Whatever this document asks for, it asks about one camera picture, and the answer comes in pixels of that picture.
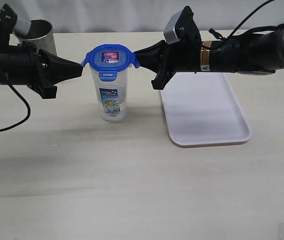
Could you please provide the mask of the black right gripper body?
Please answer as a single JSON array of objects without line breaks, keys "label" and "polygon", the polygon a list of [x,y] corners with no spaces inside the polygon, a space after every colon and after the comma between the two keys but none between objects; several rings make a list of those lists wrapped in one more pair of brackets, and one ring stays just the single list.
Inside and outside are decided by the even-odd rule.
[{"label": "black right gripper body", "polygon": [[155,90],[163,90],[178,72],[200,71],[200,44],[182,41],[166,44],[156,56],[156,65],[152,69],[156,77],[151,81]]}]

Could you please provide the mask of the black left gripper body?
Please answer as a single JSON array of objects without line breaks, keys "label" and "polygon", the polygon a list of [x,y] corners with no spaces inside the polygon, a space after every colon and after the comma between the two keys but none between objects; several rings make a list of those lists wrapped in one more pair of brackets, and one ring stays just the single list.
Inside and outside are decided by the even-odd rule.
[{"label": "black left gripper body", "polygon": [[20,45],[30,52],[35,69],[31,83],[27,86],[36,92],[42,99],[55,99],[57,87],[50,82],[50,78],[47,74],[49,64],[45,62],[45,58],[51,53],[44,49],[37,48],[32,42],[23,41]]}]

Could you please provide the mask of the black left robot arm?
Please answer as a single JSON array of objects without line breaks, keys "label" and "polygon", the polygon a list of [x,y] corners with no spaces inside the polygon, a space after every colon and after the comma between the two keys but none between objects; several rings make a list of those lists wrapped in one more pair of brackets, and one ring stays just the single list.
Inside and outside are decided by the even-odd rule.
[{"label": "black left robot arm", "polygon": [[0,49],[0,85],[24,85],[43,99],[54,99],[56,84],[78,78],[83,67],[35,44],[23,42]]}]

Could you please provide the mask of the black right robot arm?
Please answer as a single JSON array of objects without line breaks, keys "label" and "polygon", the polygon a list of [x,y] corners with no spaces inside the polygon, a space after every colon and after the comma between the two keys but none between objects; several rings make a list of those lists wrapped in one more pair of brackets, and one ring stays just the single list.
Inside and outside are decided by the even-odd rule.
[{"label": "black right robot arm", "polygon": [[156,73],[155,90],[182,72],[263,76],[284,69],[284,24],[252,28],[225,44],[209,40],[202,45],[194,47],[186,38],[174,44],[161,40],[134,53],[141,67]]}]

